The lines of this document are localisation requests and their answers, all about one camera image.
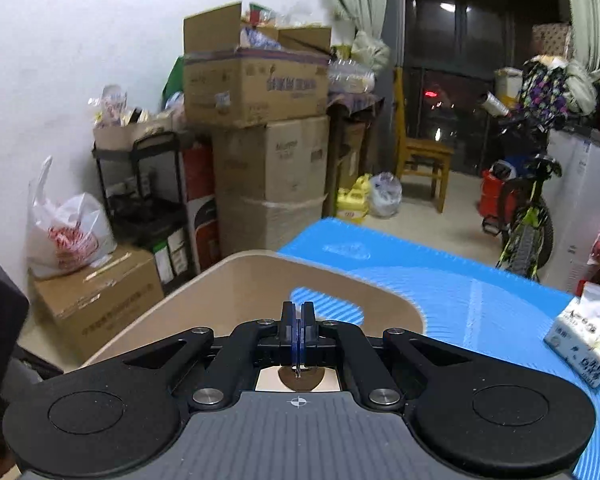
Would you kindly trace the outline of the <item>green children's bicycle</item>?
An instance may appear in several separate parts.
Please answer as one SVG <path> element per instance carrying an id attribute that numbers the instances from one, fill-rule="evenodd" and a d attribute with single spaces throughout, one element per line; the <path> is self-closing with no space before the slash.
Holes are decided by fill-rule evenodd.
<path id="1" fill-rule="evenodd" d="M 566 118 L 552 116 L 544 122 L 532 116 L 502 117 L 501 134 L 534 149 L 524 171 L 504 182 L 496 213 L 482 222 L 483 231 L 502 238 L 496 267 L 520 278 L 538 282 L 539 270 L 550 260 L 554 247 L 554 226 L 543 197 L 544 183 L 562 176 L 562 165 L 547 153 L 550 132 L 562 128 Z"/>

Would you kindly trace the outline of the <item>top open cardboard box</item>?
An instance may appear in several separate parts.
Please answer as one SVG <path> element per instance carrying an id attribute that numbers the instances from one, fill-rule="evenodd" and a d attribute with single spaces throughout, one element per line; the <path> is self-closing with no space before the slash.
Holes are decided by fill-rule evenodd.
<path id="1" fill-rule="evenodd" d="M 239 2 L 184 18 L 184 110 L 191 124 L 246 128 L 322 116 L 332 29 L 253 25 Z"/>

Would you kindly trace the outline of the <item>white appliance cabinet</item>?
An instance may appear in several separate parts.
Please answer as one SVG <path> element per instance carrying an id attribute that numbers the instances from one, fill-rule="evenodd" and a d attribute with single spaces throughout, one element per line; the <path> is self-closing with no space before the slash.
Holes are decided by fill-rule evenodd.
<path id="1" fill-rule="evenodd" d="M 553 130 L 548 154 L 560 163 L 562 175 L 543 186 L 554 244 L 542 283 L 574 292 L 588 274 L 590 252 L 600 234 L 600 133 Z"/>

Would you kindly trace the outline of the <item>white tissue pack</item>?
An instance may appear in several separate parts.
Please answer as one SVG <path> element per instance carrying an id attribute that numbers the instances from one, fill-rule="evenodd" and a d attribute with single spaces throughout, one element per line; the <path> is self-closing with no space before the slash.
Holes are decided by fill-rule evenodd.
<path id="1" fill-rule="evenodd" d="M 600 285 L 586 282 L 544 337 L 592 388 L 600 386 Z"/>

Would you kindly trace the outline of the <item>wooden chair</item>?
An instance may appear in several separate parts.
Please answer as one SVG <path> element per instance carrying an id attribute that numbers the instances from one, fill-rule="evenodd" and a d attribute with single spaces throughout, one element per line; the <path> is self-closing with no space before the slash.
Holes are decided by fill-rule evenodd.
<path id="1" fill-rule="evenodd" d="M 448 190 L 452 148 L 435 140 L 413 139 L 406 131 L 406 99 L 403 87 L 403 68 L 393 69 L 393 130 L 396 136 L 396 171 L 401 180 L 404 176 L 429 178 L 430 198 L 439 214 L 444 211 Z"/>

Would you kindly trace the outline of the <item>stacked lower cardboard box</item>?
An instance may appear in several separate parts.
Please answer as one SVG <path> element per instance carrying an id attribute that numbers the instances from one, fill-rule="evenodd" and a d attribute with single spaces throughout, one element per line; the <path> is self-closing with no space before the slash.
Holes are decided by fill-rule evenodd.
<path id="1" fill-rule="evenodd" d="M 326 116 L 212 131 L 224 257 L 277 250 L 321 219 L 328 135 Z"/>

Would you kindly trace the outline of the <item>white red shopping bag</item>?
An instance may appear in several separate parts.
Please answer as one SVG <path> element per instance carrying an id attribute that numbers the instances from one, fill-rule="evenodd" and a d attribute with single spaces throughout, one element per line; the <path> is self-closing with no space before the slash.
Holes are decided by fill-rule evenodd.
<path id="1" fill-rule="evenodd" d="M 26 229 L 27 264 L 38 280 L 71 274 L 117 248 L 106 211 L 88 193 L 55 203 L 46 195 L 53 157 L 30 182 Z"/>

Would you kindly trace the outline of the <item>beige plastic storage bin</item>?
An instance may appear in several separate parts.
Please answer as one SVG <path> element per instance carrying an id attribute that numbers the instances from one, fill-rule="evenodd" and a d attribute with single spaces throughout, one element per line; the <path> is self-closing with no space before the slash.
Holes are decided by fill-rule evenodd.
<path id="1" fill-rule="evenodd" d="M 67 385 L 123 403 L 188 403 L 202 374 L 239 324 L 279 320 L 299 287 L 356 304 L 367 339 L 388 328 L 421 332 L 417 309 L 383 288 L 284 258 L 274 252 L 232 255 L 141 315 L 97 351 Z"/>

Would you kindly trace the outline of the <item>blue silicone mat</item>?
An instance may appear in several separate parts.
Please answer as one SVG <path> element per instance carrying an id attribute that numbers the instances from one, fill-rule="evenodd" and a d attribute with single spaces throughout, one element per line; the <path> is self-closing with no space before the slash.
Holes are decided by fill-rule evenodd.
<path id="1" fill-rule="evenodd" d="M 336 219 L 314 223 L 281 252 L 331 266 L 411 301 L 431 338 L 586 386 L 544 341 L 571 299 L 564 292 Z"/>

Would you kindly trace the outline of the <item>floor cardboard box with text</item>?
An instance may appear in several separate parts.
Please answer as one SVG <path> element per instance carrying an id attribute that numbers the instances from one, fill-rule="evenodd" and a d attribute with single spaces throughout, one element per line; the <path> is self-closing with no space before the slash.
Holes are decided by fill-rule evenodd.
<path id="1" fill-rule="evenodd" d="M 120 245 L 71 274 L 33 286 L 61 337 L 87 360 L 163 300 L 154 256 Z"/>

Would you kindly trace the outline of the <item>black metal shelf rack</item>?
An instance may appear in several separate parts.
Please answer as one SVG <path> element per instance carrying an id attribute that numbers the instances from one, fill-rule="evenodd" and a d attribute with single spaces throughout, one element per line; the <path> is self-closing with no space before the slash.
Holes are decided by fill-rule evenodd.
<path id="1" fill-rule="evenodd" d="M 147 166 L 163 155 L 170 157 L 175 196 L 163 197 L 157 190 L 156 175 Z M 100 192 L 114 235 L 123 243 L 151 253 L 166 295 L 195 276 L 190 247 L 188 218 L 181 162 L 181 143 L 173 131 L 158 131 L 136 140 L 124 150 L 92 148 Z M 128 189 L 114 192 L 106 182 L 106 164 L 128 166 L 131 177 L 123 183 Z"/>

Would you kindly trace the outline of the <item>yellow oil jug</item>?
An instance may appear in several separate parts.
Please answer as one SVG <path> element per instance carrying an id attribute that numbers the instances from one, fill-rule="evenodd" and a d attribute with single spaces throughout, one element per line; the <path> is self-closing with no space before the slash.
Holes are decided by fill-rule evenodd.
<path id="1" fill-rule="evenodd" d="M 361 224 L 368 215 L 370 174 L 363 174 L 352 184 L 352 188 L 340 188 L 337 196 L 336 217 L 339 220 Z"/>

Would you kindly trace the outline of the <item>clear plastic bag on floor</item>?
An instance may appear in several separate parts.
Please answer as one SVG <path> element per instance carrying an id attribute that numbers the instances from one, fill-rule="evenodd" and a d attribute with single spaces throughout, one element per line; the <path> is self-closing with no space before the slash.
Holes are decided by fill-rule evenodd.
<path id="1" fill-rule="evenodd" d="M 390 218 L 398 213 L 402 202 L 402 184 L 390 174 L 382 172 L 370 178 L 368 206 L 376 218 Z"/>

